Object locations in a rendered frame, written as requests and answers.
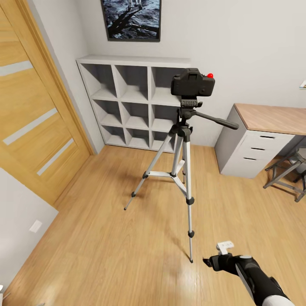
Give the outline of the digital camera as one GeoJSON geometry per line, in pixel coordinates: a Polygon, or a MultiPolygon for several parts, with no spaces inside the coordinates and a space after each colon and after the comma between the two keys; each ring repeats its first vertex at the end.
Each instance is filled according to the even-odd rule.
{"type": "Polygon", "coordinates": [[[175,96],[209,97],[213,93],[215,79],[213,74],[207,76],[198,68],[186,68],[180,75],[172,77],[171,94],[175,96]]]}

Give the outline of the camera tripod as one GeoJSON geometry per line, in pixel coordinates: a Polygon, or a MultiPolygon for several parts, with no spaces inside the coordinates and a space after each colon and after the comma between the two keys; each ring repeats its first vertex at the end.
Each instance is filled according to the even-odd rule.
{"type": "Polygon", "coordinates": [[[144,172],[143,178],[141,182],[139,183],[139,186],[135,190],[135,192],[132,192],[132,198],[128,202],[127,206],[124,208],[124,210],[127,209],[128,205],[132,201],[132,199],[136,196],[137,191],[141,187],[142,183],[145,181],[145,179],[148,176],[160,176],[160,177],[169,177],[172,178],[179,189],[182,191],[184,196],[186,197],[186,203],[188,206],[188,225],[189,225],[189,239],[190,239],[190,262],[193,263],[192,258],[192,237],[194,236],[195,232],[192,230],[192,219],[191,219],[191,205],[194,204],[195,199],[194,197],[191,197],[191,174],[190,174],[190,135],[193,132],[193,126],[189,127],[189,124],[186,122],[186,120],[191,119],[192,116],[200,116],[209,120],[212,120],[216,122],[217,124],[223,125],[225,127],[237,130],[239,128],[239,124],[230,122],[221,118],[215,118],[209,115],[206,115],[204,113],[197,112],[194,110],[195,108],[200,108],[203,104],[203,102],[198,102],[196,96],[180,96],[180,107],[177,108],[177,123],[175,125],[172,125],[172,128],[170,129],[165,141],[163,142],[162,146],[160,147],[159,151],[157,152],[155,158],[151,162],[150,166],[148,167],[147,171],[144,172]],[[165,147],[171,140],[174,134],[178,135],[177,143],[176,143],[176,150],[173,160],[173,168],[172,172],[163,173],[163,172],[152,172],[151,169],[155,165],[156,161],[164,151],[165,147]],[[179,156],[180,151],[182,147],[182,153],[183,157],[182,160],[179,162],[179,156]],[[186,181],[186,188],[182,184],[182,182],[177,177],[177,174],[183,167],[183,183],[185,184],[186,181]]]}

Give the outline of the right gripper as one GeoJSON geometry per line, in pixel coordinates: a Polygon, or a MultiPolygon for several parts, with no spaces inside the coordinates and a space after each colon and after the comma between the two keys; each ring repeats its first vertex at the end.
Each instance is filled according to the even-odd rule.
{"type": "Polygon", "coordinates": [[[228,265],[227,265],[227,260],[231,256],[232,256],[232,253],[228,253],[225,255],[214,255],[214,256],[209,257],[209,259],[206,259],[206,258],[203,258],[203,259],[204,259],[204,263],[208,267],[213,267],[215,271],[225,270],[229,273],[232,273],[229,270],[228,265]]]}

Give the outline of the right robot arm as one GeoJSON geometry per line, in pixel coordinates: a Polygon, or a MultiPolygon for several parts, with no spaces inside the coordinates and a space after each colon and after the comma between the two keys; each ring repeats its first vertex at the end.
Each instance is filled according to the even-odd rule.
{"type": "Polygon", "coordinates": [[[217,243],[218,255],[203,258],[208,267],[215,271],[225,270],[239,275],[243,285],[256,306],[295,306],[284,294],[275,278],[268,278],[251,256],[232,256],[227,249],[234,247],[231,241],[217,243]]]}

